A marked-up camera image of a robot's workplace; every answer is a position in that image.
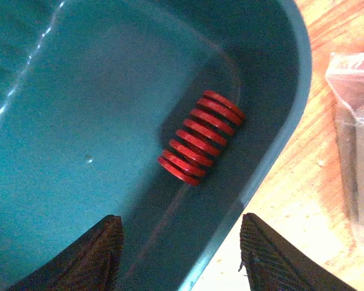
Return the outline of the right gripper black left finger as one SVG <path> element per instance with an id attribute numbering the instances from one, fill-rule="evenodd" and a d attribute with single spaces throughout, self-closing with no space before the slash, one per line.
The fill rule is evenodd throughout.
<path id="1" fill-rule="evenodd" d="M 120 216 L 107 215 L 9 290 L 115 290 L 123 250 Z"/>

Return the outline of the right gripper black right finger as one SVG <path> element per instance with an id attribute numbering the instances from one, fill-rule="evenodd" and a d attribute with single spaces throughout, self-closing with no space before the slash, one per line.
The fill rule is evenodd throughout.
<path id="1" fill-rule="evenodd" d="M 240 250 L 251 290 L 354 290 L 254 213 L 243 215 Z"/>

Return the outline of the red spring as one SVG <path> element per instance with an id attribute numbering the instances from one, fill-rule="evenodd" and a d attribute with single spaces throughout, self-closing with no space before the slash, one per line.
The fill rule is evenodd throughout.
<path id="1" fill-rule="evenodd" d="M 158 162 L 174 177 L 197 186 L 245 120 L 246 115 L 234 102 L 205 90 Z"/>

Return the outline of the teal plastic tray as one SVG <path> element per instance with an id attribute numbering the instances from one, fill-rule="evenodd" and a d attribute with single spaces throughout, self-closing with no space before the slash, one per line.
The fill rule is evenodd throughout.
<path id="1" fill-rule="evenodd" d="M 0 1 L 0 290 L 109 214 L 120 289 L 193 288 L 310 82 L 294 1 Z M 205 90 L 246 120 L 193 187 L 157 159 Z"/>

